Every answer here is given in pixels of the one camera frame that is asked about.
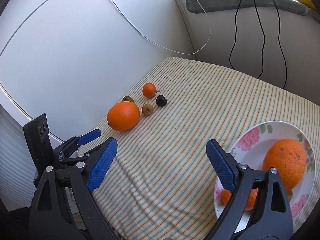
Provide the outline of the large rough orange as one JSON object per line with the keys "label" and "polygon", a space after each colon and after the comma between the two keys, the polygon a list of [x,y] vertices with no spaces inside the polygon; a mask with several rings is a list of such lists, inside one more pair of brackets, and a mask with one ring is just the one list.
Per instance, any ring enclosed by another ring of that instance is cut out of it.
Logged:
{"label": "large rough orange", "polygon": [[303,178],[306,153],[302,144],[293,139],[283,139],[272,145],[264,157],[262,170],[276,168],[286,192],[291,191]]}

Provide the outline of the mandarin with stem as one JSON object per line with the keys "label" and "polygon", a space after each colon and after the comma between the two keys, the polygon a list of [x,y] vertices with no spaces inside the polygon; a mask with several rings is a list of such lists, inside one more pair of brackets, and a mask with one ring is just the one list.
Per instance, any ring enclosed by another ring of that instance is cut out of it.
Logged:
{"label": "mandarin with stem", "polygon": [[142,92],[146,98],[153,98],[159,91],[153,83],[145,83]]}

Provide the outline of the large smooth orange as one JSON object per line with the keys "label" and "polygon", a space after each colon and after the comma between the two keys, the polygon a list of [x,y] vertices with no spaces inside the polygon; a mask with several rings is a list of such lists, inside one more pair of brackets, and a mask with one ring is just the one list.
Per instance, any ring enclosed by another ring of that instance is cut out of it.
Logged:
{"label": "large smooth orange", "polygon": [[138,124],[140,110],[134,103],[123,101],[115,104],[107,113],[109,126],[118,132],[128,131]]}

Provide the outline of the floral white plate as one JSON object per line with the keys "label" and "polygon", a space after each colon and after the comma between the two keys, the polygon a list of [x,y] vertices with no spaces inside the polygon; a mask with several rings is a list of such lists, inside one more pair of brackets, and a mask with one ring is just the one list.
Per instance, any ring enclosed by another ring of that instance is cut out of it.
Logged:
{"label": "floral white plate", "polygon": [[299,217],[307,209],[316,177],[316,156],[305,133],[288,122],[267,121],[246,131],[229,148],[228,152],[237,162],[247,164],[255,170],[262,170],[264,157],[268,150],[274,143],[287,138],[300,142],[306,153],[306,169],[303,178],[292,189],[293,198],[289,202],[293,230],[297,231]]}

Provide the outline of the dark plum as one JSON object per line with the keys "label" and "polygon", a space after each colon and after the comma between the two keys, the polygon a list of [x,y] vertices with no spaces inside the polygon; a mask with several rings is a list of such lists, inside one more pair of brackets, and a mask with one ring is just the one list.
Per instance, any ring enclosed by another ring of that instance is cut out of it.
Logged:
{"label": "dark plum", "polygon": [[167,102],[168,101],[167,101],[167,99],[165,98],[164,95],[157,96],[157,99],[156,99],[157,106],[164,107],[167,104]]}

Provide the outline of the green brown pear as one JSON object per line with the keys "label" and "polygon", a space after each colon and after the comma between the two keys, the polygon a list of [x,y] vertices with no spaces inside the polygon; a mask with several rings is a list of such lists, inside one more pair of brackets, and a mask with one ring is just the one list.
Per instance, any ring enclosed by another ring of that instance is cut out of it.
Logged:
{"label": "green brown pear", "polygon": [[130,96],[123,97],[122,101],[135,103],[134,99],[132,97],[130,97]]}

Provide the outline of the striped table cloth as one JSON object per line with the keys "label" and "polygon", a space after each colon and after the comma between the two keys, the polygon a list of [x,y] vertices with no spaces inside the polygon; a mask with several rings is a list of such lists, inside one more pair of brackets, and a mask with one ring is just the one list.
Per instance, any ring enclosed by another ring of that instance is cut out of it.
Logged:
{"label": "striped table cloth", "polygon": [[127,132],[97,127],[101,136],[80,155],[113,137],[118,152],[93,192],[101,213],[125,239],[203,239],[216,222],[216,174],[206,143],[230,150],[251,127],[273,120],[298,127],[319,156],[319,106],[230,68],[170,57],[129,91],[142,107],[143,85],[154,83],[164,107]]}

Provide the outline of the dark tangerine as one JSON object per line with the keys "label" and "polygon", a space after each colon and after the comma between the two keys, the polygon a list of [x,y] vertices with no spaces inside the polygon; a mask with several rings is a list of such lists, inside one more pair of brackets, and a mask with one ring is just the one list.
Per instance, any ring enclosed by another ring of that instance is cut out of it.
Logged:
{"label": "dark tangerine", "polygon": [[[255,200],[257,197],[258,189],[252,189],[245,207],[245,211],[250,211],[255,205]],[[230,191],[223,189],[221,193],[221,201],[224,206],[226,206],[231,198],[232,194]]]}

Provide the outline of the brown kiwi fruit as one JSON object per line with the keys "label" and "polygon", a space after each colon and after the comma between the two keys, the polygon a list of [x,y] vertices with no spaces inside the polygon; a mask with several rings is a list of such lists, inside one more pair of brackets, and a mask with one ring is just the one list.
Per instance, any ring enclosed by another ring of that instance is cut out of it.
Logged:
{"label": "brown kiwi fruit", "polygon": [[153,113],[153,110],[154,110],[153,105],[150,104],[150,103],[146,103],[142,107],[142,114],[144,116],[149,116],[149,115],[151,115]]}

